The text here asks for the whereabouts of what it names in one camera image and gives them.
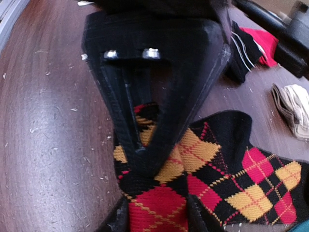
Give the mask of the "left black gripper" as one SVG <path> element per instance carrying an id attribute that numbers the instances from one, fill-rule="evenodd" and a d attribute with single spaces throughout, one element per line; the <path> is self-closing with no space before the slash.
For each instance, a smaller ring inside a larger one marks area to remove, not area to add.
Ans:
<path id="1" fill-rule="evenodd" d="M 309 77 L 309 6 L 296 1 L 285 22 L 251 0 L 237 0 L 235 6 L 279 41 L 274 59 L 295 77 Z"/>

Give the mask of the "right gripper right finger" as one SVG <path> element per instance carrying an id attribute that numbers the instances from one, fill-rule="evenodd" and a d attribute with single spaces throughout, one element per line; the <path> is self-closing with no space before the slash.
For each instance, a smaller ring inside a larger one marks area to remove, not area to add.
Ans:
<path id="1" fill-rule="evenodd" d="M 220 223 L 213 219 L 195 195 L 187 198 L 188 226 L 190 232 L 221 232 Z"/>

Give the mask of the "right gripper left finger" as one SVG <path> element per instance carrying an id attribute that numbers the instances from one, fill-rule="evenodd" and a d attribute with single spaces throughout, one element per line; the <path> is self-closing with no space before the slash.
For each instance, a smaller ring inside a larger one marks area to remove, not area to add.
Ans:
<path id="1" fill-rule="evenodd" d="M 121 198 L 108 216 L 104 219 L 96 232 L 129 232 L 128 200 Z"/>

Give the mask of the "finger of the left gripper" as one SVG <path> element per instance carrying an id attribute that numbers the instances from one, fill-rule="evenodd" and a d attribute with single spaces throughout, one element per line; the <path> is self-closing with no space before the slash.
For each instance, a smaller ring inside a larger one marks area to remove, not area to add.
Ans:
<path id="1" fill-rule="evenodd" d="M 224 72 L 231 49 L 221 25 L 139 11 L 87 16 L 83 51 L 132 171 L 158 174 Z M 172 82 L 151 141 L 143 146 L 135 106 L 151 100 L 152 64 L 172 67 Z"/>

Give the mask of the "black red yellow argyle sock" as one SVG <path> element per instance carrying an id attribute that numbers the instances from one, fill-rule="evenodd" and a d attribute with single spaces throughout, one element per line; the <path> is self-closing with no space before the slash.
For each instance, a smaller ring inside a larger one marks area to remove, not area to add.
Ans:
<path id="1" fill-rule="evenodd" d="M 309 218 L 309 165 L 250 143 L 252 118 L 215 113 L 192 123 L 153 177 L 132 171 L 115 130 L 113 160 L 130 232 L 189 232 L 195 195 L 222 227 L 294 225 Z"/>

